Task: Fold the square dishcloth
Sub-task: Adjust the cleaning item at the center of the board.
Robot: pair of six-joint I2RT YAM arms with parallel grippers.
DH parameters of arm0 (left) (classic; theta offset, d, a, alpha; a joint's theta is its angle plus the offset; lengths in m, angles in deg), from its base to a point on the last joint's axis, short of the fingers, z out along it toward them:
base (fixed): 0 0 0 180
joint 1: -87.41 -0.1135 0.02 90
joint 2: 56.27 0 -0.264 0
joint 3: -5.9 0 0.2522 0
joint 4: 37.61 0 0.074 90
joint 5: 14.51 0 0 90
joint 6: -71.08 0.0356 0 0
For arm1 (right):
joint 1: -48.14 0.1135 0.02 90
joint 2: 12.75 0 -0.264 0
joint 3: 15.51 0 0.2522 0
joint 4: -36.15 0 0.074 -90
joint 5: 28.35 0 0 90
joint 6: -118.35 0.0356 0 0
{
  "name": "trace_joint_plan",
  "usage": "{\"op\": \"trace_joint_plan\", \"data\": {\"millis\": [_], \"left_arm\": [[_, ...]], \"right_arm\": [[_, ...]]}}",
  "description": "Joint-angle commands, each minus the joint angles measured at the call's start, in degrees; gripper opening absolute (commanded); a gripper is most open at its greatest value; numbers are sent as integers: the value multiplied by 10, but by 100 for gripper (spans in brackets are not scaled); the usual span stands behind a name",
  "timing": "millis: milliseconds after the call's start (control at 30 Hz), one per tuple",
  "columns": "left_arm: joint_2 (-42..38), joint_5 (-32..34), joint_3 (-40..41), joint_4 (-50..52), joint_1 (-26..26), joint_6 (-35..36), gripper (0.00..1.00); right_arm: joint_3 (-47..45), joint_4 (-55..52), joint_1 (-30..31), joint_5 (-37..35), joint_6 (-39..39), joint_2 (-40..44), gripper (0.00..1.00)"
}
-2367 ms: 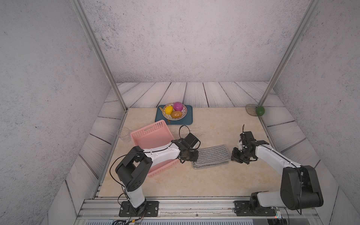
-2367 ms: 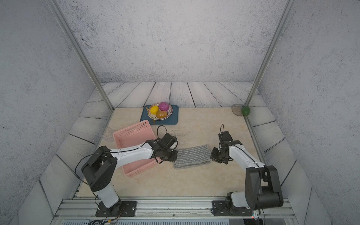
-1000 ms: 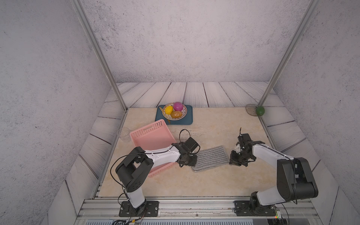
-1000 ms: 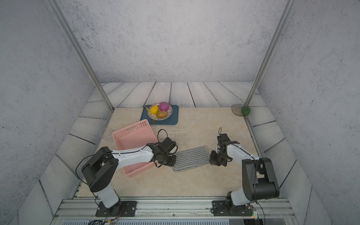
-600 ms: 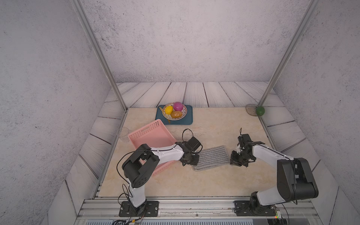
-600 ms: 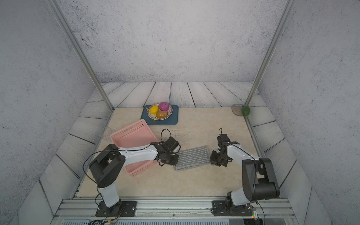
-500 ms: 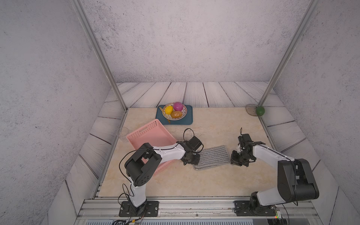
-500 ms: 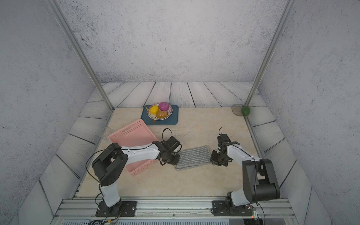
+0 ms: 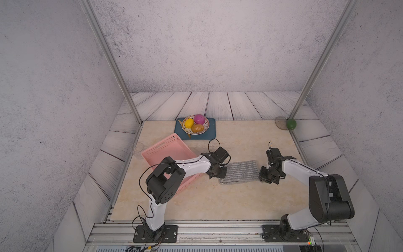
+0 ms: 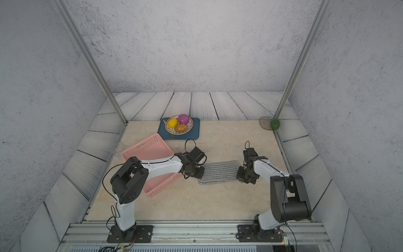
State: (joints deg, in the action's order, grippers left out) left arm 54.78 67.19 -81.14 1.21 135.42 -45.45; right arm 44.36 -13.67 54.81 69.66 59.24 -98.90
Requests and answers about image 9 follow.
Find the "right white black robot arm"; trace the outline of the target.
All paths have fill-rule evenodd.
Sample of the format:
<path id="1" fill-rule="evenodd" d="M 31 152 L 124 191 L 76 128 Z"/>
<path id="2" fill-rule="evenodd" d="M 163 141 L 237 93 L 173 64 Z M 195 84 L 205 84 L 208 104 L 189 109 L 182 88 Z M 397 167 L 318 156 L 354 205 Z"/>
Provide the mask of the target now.
<path id="1" fill-rule="evenodd" d="M 308 186 L 308 207 L 283 215 L 279 225 L 264 225 L 263 239 L 266 242 L 308 242 L 309 228 L 355 216 L 344 178 L 338 174 L 320 172 L 291 156 L 276 156 L 269 158 L 267 167 L 261 167 L 259 179 L 279 184 L 288 175 Z"/>

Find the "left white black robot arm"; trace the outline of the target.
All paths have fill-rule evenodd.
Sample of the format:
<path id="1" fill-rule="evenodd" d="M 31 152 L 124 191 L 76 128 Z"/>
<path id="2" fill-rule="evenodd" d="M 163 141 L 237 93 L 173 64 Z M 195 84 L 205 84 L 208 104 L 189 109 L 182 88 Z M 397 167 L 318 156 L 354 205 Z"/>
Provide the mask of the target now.
<path id="1" fill-rule="evenodd" d="M 174 160 L 165 157 L 161 163 L 153 165 L 152 173 L 145 183 L 147 189 L 142 192 L 149 198 L 148 213 L 139 219 L 144 230 L 141 242 L 158 243 L 163 239 L 165 229 L 165 211 L 167 203 L 175 196 L 183 180 L 197 174 L 206 173 L 209 178 L 223 179 L 227 173 L 226 165 L 231 161 L 227 152 L 202 153 L 188 160 Z"/>

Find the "grey striped square dishcloth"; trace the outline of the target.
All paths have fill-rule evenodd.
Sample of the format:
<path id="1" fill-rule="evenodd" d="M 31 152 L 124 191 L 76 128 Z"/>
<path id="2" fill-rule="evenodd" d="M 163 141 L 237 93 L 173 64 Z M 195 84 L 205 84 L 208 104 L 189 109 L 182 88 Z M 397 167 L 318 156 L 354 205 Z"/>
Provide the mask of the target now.
<path id="1" fill-rule="evenodd" d="M 219 179 L 221 185 L 232 185 L 259 180 L 259 171 L 256 161 L 229 163 L 226 165 L 227 173 Z"/>

